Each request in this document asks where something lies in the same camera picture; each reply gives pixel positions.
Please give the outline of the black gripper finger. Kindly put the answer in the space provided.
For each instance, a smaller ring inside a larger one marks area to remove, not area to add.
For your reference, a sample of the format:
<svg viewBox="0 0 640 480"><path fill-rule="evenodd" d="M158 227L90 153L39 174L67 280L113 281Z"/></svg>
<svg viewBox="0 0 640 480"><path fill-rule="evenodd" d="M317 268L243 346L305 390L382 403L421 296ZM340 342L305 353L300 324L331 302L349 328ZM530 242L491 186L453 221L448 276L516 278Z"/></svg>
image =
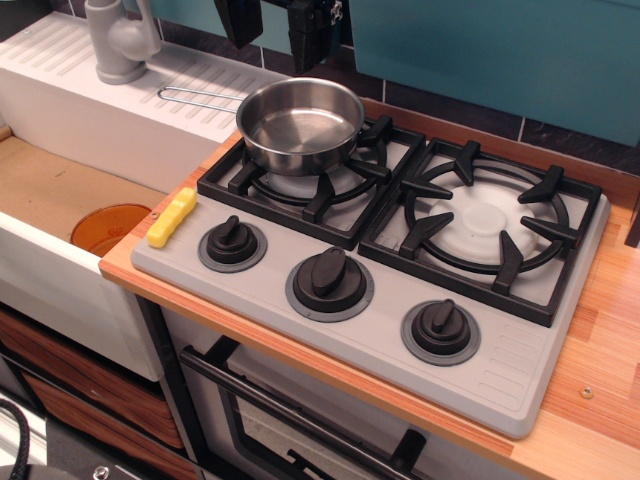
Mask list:
<svg viewBox="0 0 640 480"><path fill-rule="evenodd" d="M215 0L227 38L237 49L241 49L263 33L260 0Z"/></svg>
<svg viewBox="0 0 640 480"><path fill-rule="evenodd" d="M321 64L334 48L343 18L341 1L293 1L287 7L289 41L296 74Z"/></svg>

